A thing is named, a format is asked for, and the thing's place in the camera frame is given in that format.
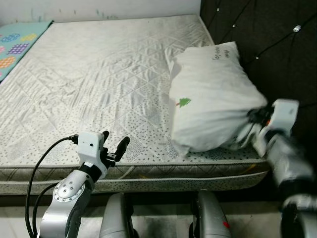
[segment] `mattress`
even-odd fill
[[[0,85],[0,194],[25,194],[42,154],[58,139],[108,130],[127,152],[96,192],[229,190],[257,184],[268,165],[252,148],[190,153],[169,135],[168,65],[187,47],[213,44],[200,18],[54,23]],[[33,193],[78,167],[65,141],[43,160]]]

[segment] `white wall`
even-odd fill
[[[0,25],[199,14],[201,0],[0,0]]]

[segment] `headboard button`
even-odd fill
[[[293,32],[299,32],[301,30],[302,26],[301,25],[297,25],[294,27]]]

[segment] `pillow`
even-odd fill
[[[184,155],[220,146],[240,148],[252,128],[248,111],[267,102],[240,66],[235,42],[187,48],[170,69],[175,149]]]

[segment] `pillowcase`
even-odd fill
[[[184,155],[220,146],[240,148],[252,127],[248,111],[267,101],[240,66],[235,42],[187,48],[174,58],[170,69],[175,149]]]

